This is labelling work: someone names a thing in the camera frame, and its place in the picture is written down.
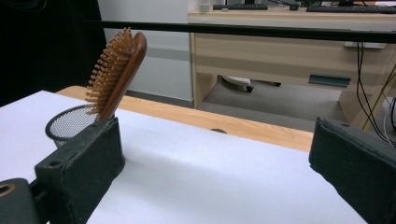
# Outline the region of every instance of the keyboard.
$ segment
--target keyboard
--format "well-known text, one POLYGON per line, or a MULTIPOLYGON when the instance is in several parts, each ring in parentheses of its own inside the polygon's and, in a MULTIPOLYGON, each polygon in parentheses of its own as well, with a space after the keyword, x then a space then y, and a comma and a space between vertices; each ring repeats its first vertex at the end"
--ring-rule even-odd
POLYGON ((213 10, 266 10, 268 6, 265 4, 233 4, 233 5, 213 5, 213 10))
POLYGON ((334 12, 334 13, 383 13, 395 14, 396 7, 325 7, 325 6, 309 6, 306 8, 307 12, 334 12))

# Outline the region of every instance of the mesh pen holder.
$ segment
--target mesh pen holder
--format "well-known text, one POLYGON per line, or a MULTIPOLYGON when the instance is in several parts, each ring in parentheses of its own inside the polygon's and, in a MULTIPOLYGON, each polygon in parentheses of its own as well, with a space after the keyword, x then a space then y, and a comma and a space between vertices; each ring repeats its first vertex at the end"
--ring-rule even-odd
POLYGON ((47 124, 47 136, 55 142, 57 147, 60 147, 95 122, 97 115, 87 114, 90 110, 85 105, 79 105, 58 114, 47 124))

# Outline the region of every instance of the chair wheel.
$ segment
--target chair wheel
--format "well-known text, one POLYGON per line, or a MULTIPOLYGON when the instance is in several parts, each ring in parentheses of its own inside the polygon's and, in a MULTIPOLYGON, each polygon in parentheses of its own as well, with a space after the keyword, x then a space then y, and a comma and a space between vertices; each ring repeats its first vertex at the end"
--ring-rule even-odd
POLYGON ((252 86, 247 86, 247 92, 252 92, 252 91, 253 91, 253 88, 254 88, 254 87, 252 87, 252 86))

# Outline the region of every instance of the black metal rail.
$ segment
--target black metal rail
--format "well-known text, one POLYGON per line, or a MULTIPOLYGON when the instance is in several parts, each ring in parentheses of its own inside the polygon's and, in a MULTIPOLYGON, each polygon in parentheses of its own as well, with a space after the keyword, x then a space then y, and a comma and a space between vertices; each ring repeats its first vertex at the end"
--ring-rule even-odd
POLYGON ((245 25, 197 24, 197 23, 162 23, 134 21, 83 21, 89 26, 134 30, 150 30, 181 33, 202 33, 217 35, 252 35, 296 39, 317 39, 334 41, 356 41, 375 43, 396 43, 396 32, 352 31, 338 29, 289 28, 245 25))

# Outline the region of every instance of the hairbrush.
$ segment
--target hairbrush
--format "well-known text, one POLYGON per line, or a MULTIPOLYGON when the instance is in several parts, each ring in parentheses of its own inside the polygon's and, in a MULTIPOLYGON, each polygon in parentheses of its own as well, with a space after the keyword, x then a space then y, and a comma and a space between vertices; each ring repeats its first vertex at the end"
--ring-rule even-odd
POLYGON ((147 40, 131 28, 124 28, 113 35, 92 71, 87 87, 88 114, 97 114, 95 121, 109 119, 114 115, 120 101, 128 90, 143 62, 147 40))

